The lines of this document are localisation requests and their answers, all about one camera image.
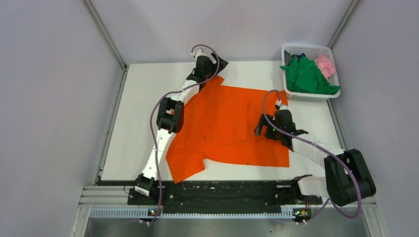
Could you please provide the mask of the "orange t shirt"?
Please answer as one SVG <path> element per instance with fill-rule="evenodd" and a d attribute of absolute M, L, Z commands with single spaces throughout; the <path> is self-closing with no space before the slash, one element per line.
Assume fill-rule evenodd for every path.
<path fill-rule="evenodd" d="M 254 133 L 259 119 L 275 112 L 280 93 L 225 86 L 216 76 L 184 109 L 184 124 L 166 159 L 175 183 L 205 169 L 204 159 L 237 165 L 289 167 L 289 150 Z"/>

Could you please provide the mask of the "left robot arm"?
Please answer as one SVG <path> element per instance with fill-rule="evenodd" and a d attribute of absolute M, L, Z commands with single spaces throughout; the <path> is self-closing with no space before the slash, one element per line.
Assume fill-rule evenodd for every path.
<path fill-rule="evenodd" d="M 214 52 L 210 56 L 198 52 L 194 58 L 195 67 L 185 79 L 182 87 L 178 91 L 165 94 L 150 115 L 152 119 L 154 113 L 157 113 L 155 122 L 157 130 L 153 129 L 153 123 L 150 122 L 154 145 L 145 168 L 134 184 L 134 191 L 139 193 L 146 204 L 153 204 L 158 199 L 160 192 L 158 182 L 161 180 L 159 164 L 165 157 L 172 140 L 183 127 L 185 105 L 205 87 L 209 79 L 217 76 L 229 64 Z"/>

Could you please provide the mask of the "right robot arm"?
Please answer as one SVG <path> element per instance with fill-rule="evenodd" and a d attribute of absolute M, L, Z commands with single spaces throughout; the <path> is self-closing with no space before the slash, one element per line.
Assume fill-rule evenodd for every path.
<path fill-rule="evenodd" d="M 304 203 L 309 196 L 329 198 L 337 206 L 345 206 L 376 194 L 375 182 L 362 153 L 343 150 L 316 139 L 309 132 L 297 129 L 286 105 L 276 106 L 273 115 L 262 113 L 254 130 L 257 136 L 265 128 L 265 137 L 278 141 L 289 151 L 310 159 L 324 169 L 323 177 L 303 175 L 290 189 L 295 203 Z"/>

